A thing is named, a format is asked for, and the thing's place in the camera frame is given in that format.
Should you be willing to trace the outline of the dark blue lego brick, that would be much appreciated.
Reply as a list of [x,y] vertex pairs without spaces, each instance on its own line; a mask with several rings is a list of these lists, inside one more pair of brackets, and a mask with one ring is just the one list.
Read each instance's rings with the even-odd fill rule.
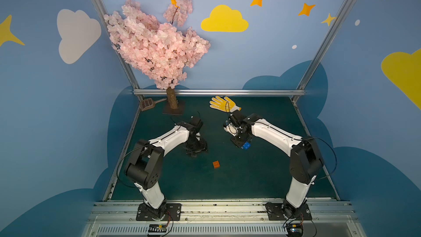
[[247,149],[249,149],[249,148],[250,148],[250,146],[251,146],[250,142],[245,142],[245,143],[241,146],[241,148],[242,148],[242,149],[244,149],[244,150],[247,150]]

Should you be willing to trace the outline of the orange lego brick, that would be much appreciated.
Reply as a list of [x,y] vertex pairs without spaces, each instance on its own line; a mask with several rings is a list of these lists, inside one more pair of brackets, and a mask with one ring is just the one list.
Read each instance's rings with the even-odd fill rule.
[[213,162],[213,167],[214,167],[215,169],[220,168],[220,163],[219,163],[219,161],[214,161],[214,162]]

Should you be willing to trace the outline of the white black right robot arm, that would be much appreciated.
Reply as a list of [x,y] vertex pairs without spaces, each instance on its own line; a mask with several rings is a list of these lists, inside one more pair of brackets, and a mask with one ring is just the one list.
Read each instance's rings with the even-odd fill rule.
[[244,116],[239,110],[229,114],[224,130],[232,135],[235,146],[248,149],[252,138],[261,138],[289,157],[289,171],[292,176],[284,208],[296,211],[304,206],[311,184],[324,167],[320,149],[312,138],[303,138],[272,125],[257,114]]

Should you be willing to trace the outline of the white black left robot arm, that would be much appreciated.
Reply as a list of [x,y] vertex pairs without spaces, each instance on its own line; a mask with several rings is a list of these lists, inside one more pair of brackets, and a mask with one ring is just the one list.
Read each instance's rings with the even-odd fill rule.
[[159,179],[164,157],[179,145],[193,157],[208,150],[200,129],[202,120],[193,116],[189,122],[181,121],[170,131],[151,140],[139,140],[130,153],[124,174],[133,181],[144,197],[144,203],[152,211],[164,211],[166,199],[161,192]]

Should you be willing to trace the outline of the yellow white work glove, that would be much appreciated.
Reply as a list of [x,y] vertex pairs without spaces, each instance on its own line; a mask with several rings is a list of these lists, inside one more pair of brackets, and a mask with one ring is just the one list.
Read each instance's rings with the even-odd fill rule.
[[241,111],[241,107],[237,106],[236,103],[229,97],[215,96],[211,98],[209,107],[225,113],[233,113],[234,111]]

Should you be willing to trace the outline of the brown plastic slotted scoop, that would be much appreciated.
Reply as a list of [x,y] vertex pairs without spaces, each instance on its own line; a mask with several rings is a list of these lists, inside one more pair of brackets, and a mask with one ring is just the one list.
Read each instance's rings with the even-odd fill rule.
[[165,102],[167,98],[159,99],[159,100],[153,100],[152,98],[145,98],[140,101],[140,109],[141,111],[147,111],[150,109],[153,109],[156,104]]

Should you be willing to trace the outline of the left green circuit board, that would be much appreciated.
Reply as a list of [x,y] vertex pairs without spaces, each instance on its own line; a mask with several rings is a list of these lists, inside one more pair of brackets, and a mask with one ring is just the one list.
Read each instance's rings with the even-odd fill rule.
[[148,225],[148,230],[147,230],[148,236],[152,236],[152,235],[162,236],[162,235],[167,234],[167,232],[168,232],[168,228],[164,224],[149,224]]

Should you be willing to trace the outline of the green circuit board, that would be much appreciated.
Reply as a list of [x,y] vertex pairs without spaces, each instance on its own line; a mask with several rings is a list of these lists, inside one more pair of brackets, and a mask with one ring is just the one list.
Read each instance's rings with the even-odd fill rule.
[[285,227],[287,232],[287,237],[302,237],[304,233],[304,228],[302,224],[288,224]]
[[167,232],[168,232],[168,228],[164,224],[149,224],[148,225],[148,230],[147,230],[148,236],[152,236],[152,235],[162,236],[162,235],[167,234]]

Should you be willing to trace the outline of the artificial pink blossom tree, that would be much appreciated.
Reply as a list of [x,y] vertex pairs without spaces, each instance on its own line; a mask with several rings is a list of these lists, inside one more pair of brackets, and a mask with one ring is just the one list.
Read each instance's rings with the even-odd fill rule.
[[187,78],[184,69],[193,68],[211,47],[191,27],[178,30],[192,12],[193,0],[171,0],[163,14],[166,22],[160,23],[143,12],[139,2],[127,0],[122,13],[104,15],[113,49],[166,91],[171,110],[179,107],[174,91]]

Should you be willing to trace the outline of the right green circuit board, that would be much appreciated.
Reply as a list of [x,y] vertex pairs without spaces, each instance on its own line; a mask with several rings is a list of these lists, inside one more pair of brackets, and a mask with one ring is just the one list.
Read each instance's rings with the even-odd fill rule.
[[302,237],[304,233],[304,228],[302,224],[288,224],[285,227],[287,232],[287,237]]

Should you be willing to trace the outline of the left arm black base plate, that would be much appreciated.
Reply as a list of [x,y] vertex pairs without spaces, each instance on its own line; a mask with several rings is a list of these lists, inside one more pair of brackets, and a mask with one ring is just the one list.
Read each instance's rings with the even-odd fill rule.
[[154,209],[146,203],[138,206],[136,221],[180,221],[182,204],[164,202],[158,209]]

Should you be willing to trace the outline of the horizontal aluminium back rail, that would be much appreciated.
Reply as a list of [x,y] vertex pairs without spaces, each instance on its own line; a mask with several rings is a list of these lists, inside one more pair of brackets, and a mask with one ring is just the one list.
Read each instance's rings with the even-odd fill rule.
[[303,96],[304,90],[175,90],[178,96],[242,96],[242,97],[288,97]]

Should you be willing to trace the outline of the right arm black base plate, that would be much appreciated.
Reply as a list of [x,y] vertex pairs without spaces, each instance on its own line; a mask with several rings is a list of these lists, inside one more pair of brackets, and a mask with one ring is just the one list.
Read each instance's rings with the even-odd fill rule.
[[287,219],[303,219],[304,221],[312,220],[312,215],[307,202],[304,202],[299,208],[295,208],[286,202],[268,202],[265,204],[265,209],[270,221],[285,221]]

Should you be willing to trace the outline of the right side table rail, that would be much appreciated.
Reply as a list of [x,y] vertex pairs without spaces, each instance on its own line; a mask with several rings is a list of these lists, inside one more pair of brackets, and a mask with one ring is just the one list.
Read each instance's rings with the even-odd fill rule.
[[317,176],[317,179],[315,181],[322,181],[324,179],[327,179],[329,181],[332,189],[334,190],[335,199],[340,201],[341,199],[339,197],[339,194],[338,194],[338,192],[337,192],[337,190],[336,190],[336,188],[333,184],[333,181],[331,179],[331,175],[334,173],[334,171],[337,168],[337,164],[338,164],[337,155],[336,155],[334,149],[326,141],[324,141],[323,139],[311,136],[310,131],[307,127],[307,124],[305,123],[305,120],[304,120],[304,118],[303,118],[303,116],[302,116],[302,114],[301,114],[301,112],[300,112],[300,110],[299,110],[299,108],[296,104],[296,101],[294,101],[293,99],[291,99],[291,101],[292,101],[292,105],[294,106],[294,109],[295,109],[295,111],[296,111],[296,113],[297,113],[297,115],[300,119],[301,125],[303,126],[303,128],[304,128],[304,130],[307,134],[307,136],[304,140],[310,142],[310,144],[316,149],[316,152],[319,153],[320,156],[321,156],[321,151],[320,151],[320,147],[318,146],[317,141],[322,142],[322,144],[324,144],[325,146],[328,146],[331,149],[331,152],[334,155],[334,159],[335,159],[334,169],[331,172],[329,172],[328,169],[326,168],[325,163],[324,163],[324,159],[322,158],[323,159],[322,160],[322,163],[323,163],[322,170],[323,170],[324,175],[323,175],[323,177]]

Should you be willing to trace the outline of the table rail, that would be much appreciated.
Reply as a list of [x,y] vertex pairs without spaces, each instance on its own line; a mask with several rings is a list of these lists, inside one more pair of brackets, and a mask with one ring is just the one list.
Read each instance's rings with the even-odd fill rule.
[[334,173],[334,171],[337,168],[337,164],[338,164],[337,155],[336,155],[334,149],[326,141],[324,141],[323,139],[311,136],[310,131],[307,127],[307,124],[305,123],[305,120],[304,120],[304,118],[303,118],[303,116],[302,116],[302,114],[301,114],[301,112],[300,112],[300,110],[299,110],[299,108],[296,104],[296,101],[294,101],[293,99],[291,99],[291,101],[292,101],[292,105],[294,106],[294,109],[295,109],[295,111],[296,111],[296,113],[297,113],[297,115],[300,119],[301,125],[303,126],[303,128],[304,128],[304,130],[307,134],[307,136],[304,140],[310,142],[310,144],[316,149],[316,152],[319,153],[320,156],[321,156],[321,151],[320,151],[320,147],[318,146],[317,141],[322,142],[322,144],[324,144],[325,146],[328,146],[331,149],[331,152],[334,155],[334,159],[335,159],[334,169],[331,172],[329,172],[328,169],[326,168],[325,163],[324,163],[324,159],[322,158],[323,159],[322,160],[322,163],[323,163],[322,170],[323,170],[324,175],[323,175],[323,177],[317,176],[317,179],[315,181],[322,181],[324,179],[327,179],[329,181],[332,189],[334,190],[335,199],[340,201],[341,199],[339,197],[339,194],[338,194],[338,192],[337,192],[337,190],[336,190],[336,188],[333,184],[333,181],[331,179],[331,175]]
[[124,158],[128,153],[139,114],[139,103],[136,103],[136,106],[131,111],[123,114],[111,114],[107,133],[107,159],[109,166],[104,171],[106,173],[104,181],[107,184],[103,190],[101,202],[109,201],[112,198],[116,185],[121,180],[120,171]]

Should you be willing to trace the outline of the left side table rail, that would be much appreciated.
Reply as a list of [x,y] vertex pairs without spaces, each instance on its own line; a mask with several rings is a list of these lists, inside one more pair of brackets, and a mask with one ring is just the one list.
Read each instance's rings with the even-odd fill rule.
[[111,114],[107,133],[107,159],[109,166],[104,171],[106,173],[104,181],[107,184],[103,190],[101,202],[109,201],[112,198],[116,185],[121,180],[120,171],[124,158],[128,153],[139,114],[139,103],[136,103],[136,106],[131,111],[123,114]]

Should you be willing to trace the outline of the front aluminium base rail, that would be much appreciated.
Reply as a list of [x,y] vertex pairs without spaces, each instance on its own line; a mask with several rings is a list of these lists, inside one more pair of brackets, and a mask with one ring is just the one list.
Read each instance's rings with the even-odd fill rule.
[[[265,204],[282,199],[173,200],[182,204],[180,221],[136,221],[139,202],[95,203],[82,233],[84,237],[158,237],[147,235],[149,224],[164,224],[160,237],[284,237],[285,221],[270,221]],[[322,197],[307,201],[312,220],[297,219],[305,237],[364,237],[353,205]]]

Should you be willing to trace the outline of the right diagonal aluminium post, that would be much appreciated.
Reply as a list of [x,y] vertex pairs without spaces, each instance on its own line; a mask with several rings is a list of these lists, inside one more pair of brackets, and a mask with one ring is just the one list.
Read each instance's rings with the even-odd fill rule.
[[343,25],[356,1],[357,0],[344,0],[344,2],[342,3],[337,13],[337,17],[334,19],[333,24],[330,26],[325,38],[322,41],[322,44],[320,45],[320,48],[318,49],[317,53],[315,54],[314,58],[312,59],[310,65],[308,66],[307,70],[305,71],[302,79],[300,80],[297,86],[296,91],[301,91],[303,92],[303,94],[294,95],[292,97],[293,104],[296,104],[296,102],[298,102],[299,97],[304,95],[306,86],[308,85],[310,79],[312,78],[316,69],[320,65],[330,45],[334,41],[336,34],[340,31],[341,26]]

